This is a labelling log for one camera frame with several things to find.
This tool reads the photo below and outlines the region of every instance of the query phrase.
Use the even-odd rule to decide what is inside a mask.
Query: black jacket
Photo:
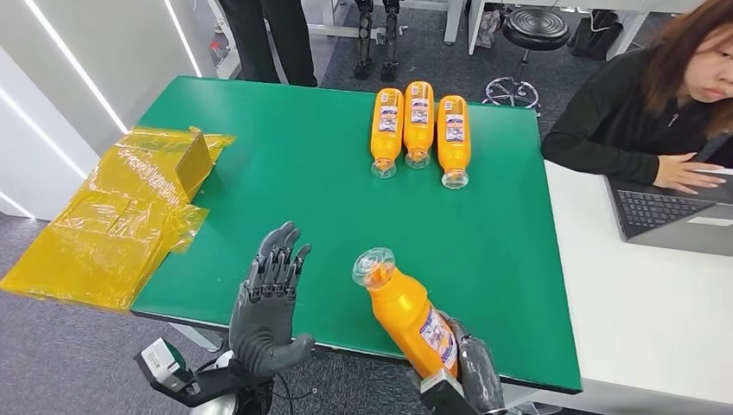
[[[660,115],[645,110],[641,76],[651,52],[616,56],[580,88],[542,142],[546,159],[569,169],[651,184],[657,155],[702,150],[710,106],[697,101]]]

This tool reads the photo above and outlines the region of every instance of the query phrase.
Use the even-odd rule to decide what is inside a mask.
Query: black pants
[[[278,83],[267,41],[270,24],[277,56],[291,85],[316,86],[308,25],[300,0],[220,0],[237,42],[242,76],[246,80]]]

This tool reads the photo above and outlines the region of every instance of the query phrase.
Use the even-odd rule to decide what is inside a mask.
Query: dark hair
[[[667,102],[677,97],[685,81],[685,71],[692,57],[710,34],[719,29],[733,29],[733,1],[707,0],[694,11],[673,18],[654,38],[652,57],[645,70],[641,87],[647,110],[664,111]],[[717,47],[733,43],[733,32]],[[718,101],[708,125],[710,137],[722,131],[733,131],[733,99]]]

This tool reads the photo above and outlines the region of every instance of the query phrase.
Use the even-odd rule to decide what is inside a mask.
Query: floor
[[[314,23],[320,22],[316,1],[320,0],[304,2],[309,21]],[[354,26],[358,16],[348,6],[341,18]],[[567,18],[571,25],[577,24],[578,15]],[[638,42],[644,43],[664,19],[652,16]],[[377,7],[374,21],[383,20],[383,10]],[[432,82],[437,95],[461,93],[469,100],[480,100],[488,80],[513,73],[519,62],[521,51],[501,39],[495,48],[478,49],[475,56],[468,57],[465,22],[456,44],[444,46],[445,16],[440,12],[403,10],[400,24],[408,28],[399,39],[398,86],[424,79]],[[322,87],[375,92],[385,86],[376,71],[369,81],[353,79],[354,39],[313,36],[311,43]],[[383,53],[382,47],[374,50],[378,64]],[[532,57],[525,78],[543,98],[541,130],[551,125],[564,103],[599,65],[572,58],[565,49]],[[39,220],[0,214],[0,276],[44,226]],[[132,360],[160,336],[175,344],[192,366],[212,357],[162,322],[0,292],[0,413],[188,413],[187,408],[146,385]],[[315,352],[285,375],[294,394],[318,388],[317,395],[295,403],[299,414],[428,413],[404,372],[404,367],[380,361]],[[276,399],[271,413],[287,413],[284,402]]]

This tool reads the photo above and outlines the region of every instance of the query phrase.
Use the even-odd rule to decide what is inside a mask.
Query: orange bottle
[[[387,248],[373,248],[356,259],[354,281],[372,297],[374,316],[424,379],[445,368],[458,373],[456,337],[414,278],[400,272]]]
[[[435,136],[433,87],[416,80],[405,90],[405,164],[423,169],[430,164],[430,147]]]
[[[471,160],[471,131],[468,105],[463,97],[443,97],[437,110],[437,158],[443,167],[443,186],[462,188],[468,184],[466,168]]]
[[[372,173],[388,179],[397,173],[394,161],[402,150],[405,97],[402,91],[385,88],[377,93],[372,121]]]

